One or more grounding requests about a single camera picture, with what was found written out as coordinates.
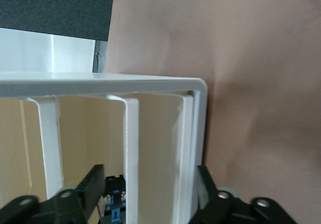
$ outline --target beige wall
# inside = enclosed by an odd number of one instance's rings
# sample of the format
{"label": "beige wall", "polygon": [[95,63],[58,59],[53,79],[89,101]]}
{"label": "beige wall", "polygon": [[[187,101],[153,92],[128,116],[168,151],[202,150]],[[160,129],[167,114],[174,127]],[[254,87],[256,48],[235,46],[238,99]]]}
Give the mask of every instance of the beige wall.
{"label": "beige wall", "polygon": [[321,0],[115,0],[108,61],[205,79],[215,181],[321,223]]}

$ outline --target screw hole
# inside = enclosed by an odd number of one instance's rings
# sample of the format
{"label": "screw hole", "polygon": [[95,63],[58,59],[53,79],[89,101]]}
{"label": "screw hole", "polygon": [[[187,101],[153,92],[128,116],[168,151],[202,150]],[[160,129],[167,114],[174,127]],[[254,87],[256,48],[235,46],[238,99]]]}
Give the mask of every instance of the screw hole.
{"label": "screw hole", "polygon": [[257,204],[262,207],[269,207],[269,203],[266,200],[260,199],[257,201]]}
{"label": "screw hole", "polygon": [[71,192],[70,191],[67,191],[67,192],[64,192],[64,193],[62,193],[61,194],[61,198],[66,198],[66,197],[68,197],[68,196],[70,196],[71,195]]}
{"label": "screw hole", "polygon": [[19,203],[19,205],[26,205],[26,204],[28,204],[28,203],[30,203],[31,202],[31,199],[29,198],[29,199],[24,199],[24,200],[22,200],[20,203]]}
{"label": "screw hole", "polygon": [[220,191],[219,192],[219,198],[227,199],[227,198],[229,198],[229,194],[226,193],[226,192]]}

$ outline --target cream plastic panel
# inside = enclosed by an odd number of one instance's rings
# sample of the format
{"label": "cream plastic panel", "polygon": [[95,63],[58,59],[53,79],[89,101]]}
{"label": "cream plastic panel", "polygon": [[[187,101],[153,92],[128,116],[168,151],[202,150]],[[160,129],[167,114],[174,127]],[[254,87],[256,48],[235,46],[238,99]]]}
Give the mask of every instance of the cream plastic panel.
{"label": "cream plastic panel", "polygon": [[38,108],[0,98],[0,206],[20,195],[47,199]]}
{"label": "cream plastic panel", "polygon": [[69,96],[60,98],[60,111],[65,185],[78,184],[94,164],[104,164],[106,176],[124,173],[122,104]]}
{"label": "cream plastic panel", "polygon": [[191,143],[193,97],[136,97],[140,104],[139,223],[185,223],[192,194],[184,192],[188,185],[184,166],[188,171],[192,169],[183,163],[183,158],[188,154],[185,147],[189,149]]}

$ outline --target white plastic divider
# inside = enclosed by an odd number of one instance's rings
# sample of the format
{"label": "white plastic divider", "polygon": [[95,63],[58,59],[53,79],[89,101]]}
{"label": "white plastic divider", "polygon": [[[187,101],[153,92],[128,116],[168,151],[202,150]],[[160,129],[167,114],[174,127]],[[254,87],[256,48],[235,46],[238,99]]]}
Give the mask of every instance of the white plastic divider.
{"label": "white plastic divider", "polygon": [[54,97],[28,97],[26,100],[36,103],[39,111],[46,190],[49,199],[63,187],[56,99]]}
{"label": "white plastic divider", "polygon": [[191,158],[191,141],[192,141],[192,123],[193,123],[193,104],[194,98],[190,95],[178,93],[157,93],[162,96],[175,96],[182,99],[182,111],[179,115],[178,122],[181,123],[178,136],[178,146],[176,152],[176,162],[179,167],[179,173],[175,182],[174,204],[173,204],[173,222],[188,223],[189,213],[191,210],[191,199],[193,185],[188,181],[192,169],[189,168]]}
{"label": "white plastic divider", "polygon": [[126,223],[138,224],[138,134],[139,102],[136,98],[116,95],[90,96],[121,101],[125,105],[123,117],[124,178],[126,180]]}

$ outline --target dark gray fabric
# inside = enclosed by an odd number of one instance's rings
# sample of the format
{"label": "dark gray fabric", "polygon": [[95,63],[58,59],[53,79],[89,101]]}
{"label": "dark gray fabric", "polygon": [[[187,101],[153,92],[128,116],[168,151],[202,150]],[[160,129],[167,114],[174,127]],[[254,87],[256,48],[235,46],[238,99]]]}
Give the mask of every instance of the dark gray fabric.
{"label": "dark gray fabric", "polygon": [[113,0],[0,0],[0,27],[108,40]]}

